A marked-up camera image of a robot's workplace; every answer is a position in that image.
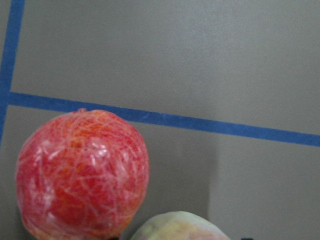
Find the red pomegranate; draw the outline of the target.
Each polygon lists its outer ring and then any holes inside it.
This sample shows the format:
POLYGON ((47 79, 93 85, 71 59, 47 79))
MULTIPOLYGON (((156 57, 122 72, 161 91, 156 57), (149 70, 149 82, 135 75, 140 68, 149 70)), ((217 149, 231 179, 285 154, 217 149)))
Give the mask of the red pomegranate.
POLYGON ((150 163, 141 134, 105 110, 39 127, 16 163, 17 205, 38 240, 118 238, 142 204, 150 163))

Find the green pink peach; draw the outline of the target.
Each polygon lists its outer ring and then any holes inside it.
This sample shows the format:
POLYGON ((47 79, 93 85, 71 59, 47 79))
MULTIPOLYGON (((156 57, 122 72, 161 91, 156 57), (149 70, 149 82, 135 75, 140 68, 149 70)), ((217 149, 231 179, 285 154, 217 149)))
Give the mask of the green pink peach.
POLYGON ((148 219, 132 240, 228 240, 229 237, 208 220, 187 212, 170 211, 148 219))

